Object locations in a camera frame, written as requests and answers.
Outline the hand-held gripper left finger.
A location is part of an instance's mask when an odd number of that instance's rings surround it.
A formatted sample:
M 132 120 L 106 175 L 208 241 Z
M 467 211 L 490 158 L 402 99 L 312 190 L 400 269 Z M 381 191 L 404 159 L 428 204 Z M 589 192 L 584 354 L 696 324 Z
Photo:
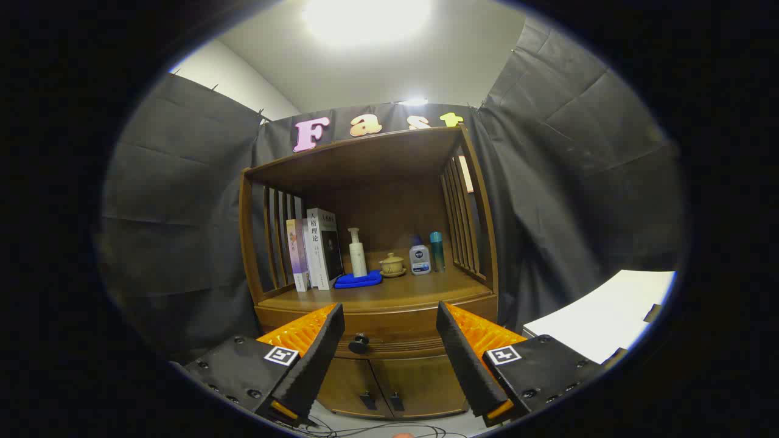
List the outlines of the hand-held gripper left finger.
M 345 328 L 332 303 L 259 338 L 234 335 L 183 366 L 194 382 L 254 415 L 308 421 Z

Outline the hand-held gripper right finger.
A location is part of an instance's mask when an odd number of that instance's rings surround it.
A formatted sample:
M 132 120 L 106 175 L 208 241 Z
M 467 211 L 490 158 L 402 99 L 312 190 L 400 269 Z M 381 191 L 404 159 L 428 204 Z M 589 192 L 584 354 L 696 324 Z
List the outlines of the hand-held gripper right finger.
M 486 426 L 556 404 L 606 367 L 553 336 L 532 338 L 439 302 L 436 329 L 473 414 Z

